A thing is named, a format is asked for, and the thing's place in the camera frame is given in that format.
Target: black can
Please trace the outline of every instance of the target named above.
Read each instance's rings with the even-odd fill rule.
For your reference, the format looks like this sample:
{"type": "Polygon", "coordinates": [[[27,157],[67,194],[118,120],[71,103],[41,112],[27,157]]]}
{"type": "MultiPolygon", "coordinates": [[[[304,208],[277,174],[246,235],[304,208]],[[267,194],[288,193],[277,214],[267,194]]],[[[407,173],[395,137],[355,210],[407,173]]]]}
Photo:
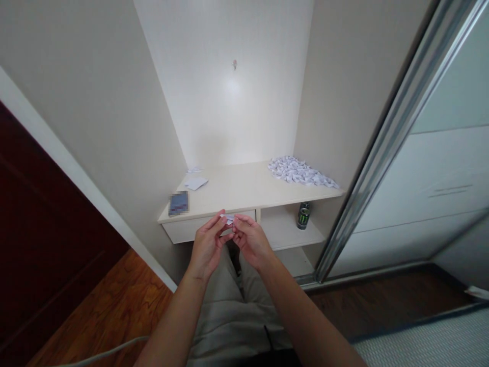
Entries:
{"type": "Polygon", "coordinates": [[[306,229],[307,227],[307,222],[309,222],[309,216],[311,215],[311,212],[309,209],[302,208],[299,210],[299,218],[297,219],[297,228],[298,229],[306,229]]]}
{"type": "Polygon", "coordinates": [[[301,215],[301,209],[306,208],[307,210],[311,210],[311,203],[308,201],[304,201],[301,203],[301,206],[299,207],[299,212],[297,213],[297,217],[301,215]]]}

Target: hand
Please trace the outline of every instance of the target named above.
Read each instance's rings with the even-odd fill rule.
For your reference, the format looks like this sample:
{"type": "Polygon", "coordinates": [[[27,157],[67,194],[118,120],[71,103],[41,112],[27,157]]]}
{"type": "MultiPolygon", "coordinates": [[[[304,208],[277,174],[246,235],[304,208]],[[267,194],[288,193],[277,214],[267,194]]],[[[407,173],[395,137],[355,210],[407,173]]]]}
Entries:
{"type": "Polygon", "coordinates": [[[220,237],[226,229],[227,218],[220,217],[226,211],[222,209],[210,221],[200,227],[195,233],[194,248],[187,272],[195,279],[208,281],[218,267],[223,245],[233,238],[233,233],[220,237]]]}
{"type": "Polygon", "coordinates": [[[275,257],[263,228],[252,218],[236,214],[234,216],[233,241],[238,245],[246,261],[260,271],[270,259],[275,257]]]}

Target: person's left hand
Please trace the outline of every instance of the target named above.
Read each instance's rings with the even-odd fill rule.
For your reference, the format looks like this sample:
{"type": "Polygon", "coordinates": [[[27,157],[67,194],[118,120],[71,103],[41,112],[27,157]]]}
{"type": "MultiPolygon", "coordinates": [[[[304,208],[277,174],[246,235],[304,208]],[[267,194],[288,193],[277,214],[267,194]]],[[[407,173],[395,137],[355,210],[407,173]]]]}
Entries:
{"type": "Polygon", "coordinates": [[[226,229],[232,227],[232,225],[226,224],[226,217],[220,217],[225,212],[224,209],[219,211],[195,233],[192,258],[187,269],[187,272],[195,279],[209,280],[218,267],[223,245],[234,236],[233,233],[229,233],[220,237],[226,229]]]}

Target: pants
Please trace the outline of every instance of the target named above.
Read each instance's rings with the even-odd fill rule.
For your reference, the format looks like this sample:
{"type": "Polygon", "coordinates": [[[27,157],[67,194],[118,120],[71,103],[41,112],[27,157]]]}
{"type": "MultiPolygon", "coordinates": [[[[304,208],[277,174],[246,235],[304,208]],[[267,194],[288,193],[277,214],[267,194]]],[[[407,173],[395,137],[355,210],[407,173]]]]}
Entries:
{"type": "Polygon", "coordinates": [[[227,246],[211,276],[187,365],[236,365],[256,354],[292,348],[263,281],[239,255],[243,293],[227,246]]]}

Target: door frame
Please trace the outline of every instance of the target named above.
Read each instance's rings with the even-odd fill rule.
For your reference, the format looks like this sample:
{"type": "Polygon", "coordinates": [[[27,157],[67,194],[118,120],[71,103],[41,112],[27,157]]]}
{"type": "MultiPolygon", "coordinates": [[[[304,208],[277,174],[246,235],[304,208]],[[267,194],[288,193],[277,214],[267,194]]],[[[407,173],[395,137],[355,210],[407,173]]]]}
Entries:
{"type": "Polygon", "coordinates": [[[314,273],[296,278],[301,286],[312,288],[326,281],[412,126],[488,3],[489,0],[438,3],[314,273]]]}
{"type": "Polygon", "coordinates": [[[84,169],[71,155],[69,150],[51,130],[46,121],[39,115],[1,66],[0,100],[61,168],[61,170],[70,178],[75,186],[78,187],[86,198],[107,219],[111,226],[114,227],[122,238],[146,262],[150,269],[172,292],[175,292],[177,284],[158,261],[156,261],[119,213],[117,213],[107,198],[101,193],[84,169]]]}

